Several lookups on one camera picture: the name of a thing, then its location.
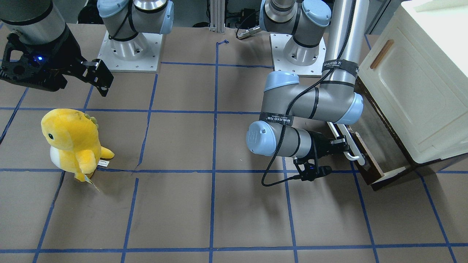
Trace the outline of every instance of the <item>blue joint cap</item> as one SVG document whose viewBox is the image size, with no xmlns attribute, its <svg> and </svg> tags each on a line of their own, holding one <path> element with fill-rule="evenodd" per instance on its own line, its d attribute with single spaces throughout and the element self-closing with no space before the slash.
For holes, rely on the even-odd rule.
<svg viewBox="0 0 468 263">
<path fill-rule="evenodd" d="M 265 91 L 286 85 L 299 84 L 299 76 L 287 71 L 273 71 L 266 77 Z"/>
<path fill-rule="evenodd" d="M 260 26 L 261 30 L 268 31 L 265 27 L 265 18 L 263 17 L 263 14 L 264 14 L 263 9 L 265 8 L 265 1 L 266 0 L 262 0 L 262 3 L 260 5 L 260 15 L 258 17 L 258 25 Z"/>
<path fill-rule="evenodd" d="M 339 119 L 335 123 L 346 124 L 346 125 L 354 124 L 361 117 L 363 109 L 364 109 L 364 102 L 363 102 L 362 96 L 357 93 L 354 93 L 354 99 L 351 103 L 350 108 L 343 115 L 343 117 L 341 117 L 341 119 Z"/>
<path fill-rule="evenodd" d="M 276 137 L 272 127 L 264 121 L 256 121 L 249 126 L 245 136 L 247 147 L 256 154 L 272 156 L 276 150 Z"/>
<path fill-rule="evenodd" d="M 302 11 L 310 21 L 320 27 L 324 28 L 330 24 L 331 10 L 322 0 L 304 0 Z"/>
<path fill-rule="evenodd" d="M 174 23 L 174 4 L 168 1 L 164 20 L 162 21 L 160 34 L 169 34 L 172 31 L 172 24 Z"/>
<path fill-rule="evenodd" d="M 129 0 L 98 0 L 97 10 L 102 18 L 108 18 L 124 9 Z"/>
</svg>

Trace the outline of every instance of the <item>yellow plush toy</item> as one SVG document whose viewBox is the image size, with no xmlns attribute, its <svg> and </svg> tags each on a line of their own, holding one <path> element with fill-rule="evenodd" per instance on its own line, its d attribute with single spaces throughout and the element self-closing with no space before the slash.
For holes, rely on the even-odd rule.
<svg viewBox="0 0 468 263">
<path fill-rule="evenodd" d="M 79 110 L 55 109 L 41 121 L 42 134 L 51 145 L 52 162 L 62 170 L 75 173 L 81 182 L 96 170 L 100 158 L 111 159 L 114 153 L 99 143 L 96 119 Z"/>
</svg>

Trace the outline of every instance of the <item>plush toy arm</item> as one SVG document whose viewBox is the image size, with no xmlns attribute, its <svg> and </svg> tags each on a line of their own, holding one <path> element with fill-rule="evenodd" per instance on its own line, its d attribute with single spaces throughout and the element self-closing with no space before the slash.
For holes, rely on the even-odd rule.
<svg viewBox="0 0 468 263">
<path fill-rule="evenodd" d="M 96 170 L 96 158 L 93 151 L 83 150 L 76 153 L 76 160 L 80 165 L 80 169 L 84 174 L 90 174 Z"/>
</svg>

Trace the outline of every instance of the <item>white mounting plate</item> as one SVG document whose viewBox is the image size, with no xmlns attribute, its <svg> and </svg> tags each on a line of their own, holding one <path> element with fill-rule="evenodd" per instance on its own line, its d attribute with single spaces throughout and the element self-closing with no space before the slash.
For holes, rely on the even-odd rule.
<svg viewBox="0 0 468 263">
<path fill-rule="evenodd" d="M 321 77 L 323 62 L 325 61 L 325 51 L 327 51 L 323 37 L 320 40 L 319 56 L 310 66 L 298 66 L 286 59 L 283 50 L 291 37 L 291 35 L 285 34 L 270 34 L 271 54 L 273 56 L 275 71 L 294 72 L 300 77 Z"/>
<path fill-rule="evenodd" d="M 146 37 L 148 46 L 151 48 L 142 59 L 127 61 L 117 58 L 110 48 L 109 33 L 107 31 L 104 35 L 97 58 L 102 59 L 111 72 L 157 72 L 161 53 L 162 35 L 151 33 L 142 34 Z"/>
</svg>

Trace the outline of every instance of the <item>wooden handle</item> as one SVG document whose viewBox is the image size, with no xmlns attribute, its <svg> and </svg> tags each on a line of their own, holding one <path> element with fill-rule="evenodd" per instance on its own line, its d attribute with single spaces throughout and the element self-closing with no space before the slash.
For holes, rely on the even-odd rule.
<svg viewBox="0 0 468 263">
<path fill-rule="evenodd" d="M 380 64 L 380 62 L 382 61 L 383 57 L 387 54 L 388 50 L 389 50 L 390 47 L 393 45 L 393 43 L 394 43 L 393 39 L 387 40 L 387 42 L 385 43 L 385 45 L 383 45 L 382 50 L 379 52 L 379 54 L 377 55 L 377 57 L 375 57 L 374 61 L 372 62 L 372 64 L 371 64 L 371 69 L 375 69 L 375 68 Z"/>
</svg>

